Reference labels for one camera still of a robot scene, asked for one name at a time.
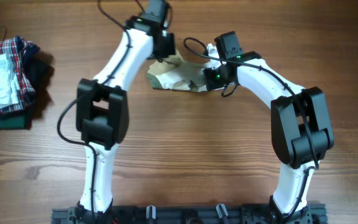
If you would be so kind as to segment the white and beige garment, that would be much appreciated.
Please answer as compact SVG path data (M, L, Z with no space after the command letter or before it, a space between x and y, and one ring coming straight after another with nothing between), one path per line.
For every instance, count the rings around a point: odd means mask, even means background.
M178 50L175 55L155 61L146 73L153 89L176 91L207 91L203 70L211 63L193 63L183 59Z

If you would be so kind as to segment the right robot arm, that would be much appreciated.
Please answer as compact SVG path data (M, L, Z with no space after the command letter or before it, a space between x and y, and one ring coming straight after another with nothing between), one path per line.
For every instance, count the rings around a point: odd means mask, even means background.
M234 31L205 45L210 60L203 75L207 89L228 85L250 90L270 109L272 147L281 162L277 188L270 198L274 223L311 217L306 195L313 172L334 146L334 135L323 91L305 88L270 68L257 52L245 52Z

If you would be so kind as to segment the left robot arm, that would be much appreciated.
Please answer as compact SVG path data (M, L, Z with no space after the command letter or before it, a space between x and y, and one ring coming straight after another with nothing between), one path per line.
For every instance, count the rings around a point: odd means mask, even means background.
M76 220L103 223L112 207L114 157L129 127L127 93L146 60L175 54L175 40L167 29L171 6L149 1L146 10L130 17L122 39L106 66L77 88L76 128L86 148L86 180L75 206Z

